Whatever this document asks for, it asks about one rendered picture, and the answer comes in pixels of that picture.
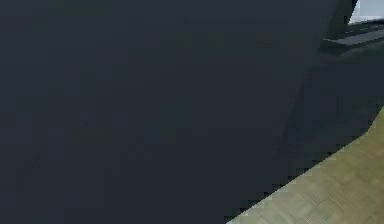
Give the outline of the dark grey cabinet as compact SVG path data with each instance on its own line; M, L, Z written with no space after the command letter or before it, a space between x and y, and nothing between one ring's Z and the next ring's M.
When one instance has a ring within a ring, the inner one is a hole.
M0 0L0 224L226 224L364 132L354 0Z

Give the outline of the grey laptop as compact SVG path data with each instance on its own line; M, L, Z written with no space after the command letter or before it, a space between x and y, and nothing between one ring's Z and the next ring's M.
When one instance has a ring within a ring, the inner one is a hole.
M347 48L384 38L384 0L338 0L321 49Z

